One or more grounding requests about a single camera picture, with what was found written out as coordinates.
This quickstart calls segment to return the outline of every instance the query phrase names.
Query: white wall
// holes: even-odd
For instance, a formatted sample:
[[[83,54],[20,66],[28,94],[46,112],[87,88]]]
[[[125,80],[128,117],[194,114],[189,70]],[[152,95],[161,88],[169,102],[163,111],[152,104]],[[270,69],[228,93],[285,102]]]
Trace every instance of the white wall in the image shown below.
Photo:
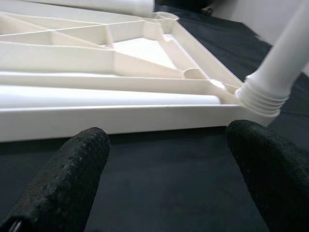
[[[303,1],[221,0],[213,16],[242,22],[273,45]],[[304,71],[309,74],[309,65]]]

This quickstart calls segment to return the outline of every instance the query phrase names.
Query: dark cloth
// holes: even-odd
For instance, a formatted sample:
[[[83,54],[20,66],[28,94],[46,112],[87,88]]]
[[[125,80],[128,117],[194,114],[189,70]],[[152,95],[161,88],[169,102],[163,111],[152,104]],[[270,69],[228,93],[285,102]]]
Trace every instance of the dark cloth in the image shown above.
[[[270,46],[241,23],[172,7],[180,23],[244,80]],[[270,129],[309,150],[309,79],[302,75]],[[87,232],[266,232],[225,128],[112,135]],[[0,218],[65,139],[0,144]]]

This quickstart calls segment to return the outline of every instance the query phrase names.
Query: white plastic pipe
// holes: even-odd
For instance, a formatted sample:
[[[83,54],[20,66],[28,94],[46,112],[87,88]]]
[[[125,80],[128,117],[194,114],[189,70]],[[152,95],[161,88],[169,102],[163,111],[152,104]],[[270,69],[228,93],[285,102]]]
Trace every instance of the white plastic pipe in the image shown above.
[[[309,0],[304,0],[259,69],[247,77],[237,95],[264,114],[278,113],[293,82],[309,61]]]
[[[212,95],[0,86],[0,108],[214,104],[220,99]]]
[[[154,10],[154,0],[24,0],[60,6],[148,17]]]

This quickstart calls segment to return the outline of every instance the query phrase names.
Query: textured black rubber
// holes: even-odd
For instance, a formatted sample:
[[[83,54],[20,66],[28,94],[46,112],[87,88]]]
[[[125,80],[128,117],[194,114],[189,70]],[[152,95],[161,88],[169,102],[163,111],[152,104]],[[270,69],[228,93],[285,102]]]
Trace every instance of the textured black rubber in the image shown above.
[[[247,120],[227,138],[248,190],[271,232],[309,231],[309,154]]]
[[[99,128],[69,139],[35,176],[2,231],[13,224],[24,231],[84,231],[109,150],[109,138]]]

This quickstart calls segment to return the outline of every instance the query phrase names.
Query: black foam pad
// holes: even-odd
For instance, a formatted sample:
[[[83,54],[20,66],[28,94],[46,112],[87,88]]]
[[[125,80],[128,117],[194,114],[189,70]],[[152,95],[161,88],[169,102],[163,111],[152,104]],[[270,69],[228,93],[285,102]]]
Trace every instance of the black foam pad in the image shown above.
[[[227,138],[270,231],[308,232],[309,153],[247,120],[232,122]]]
[[[35,176],[6,227],[21,220],[38,232],[84,231],[109,150],[109,138],[99,128],[69,139]]]

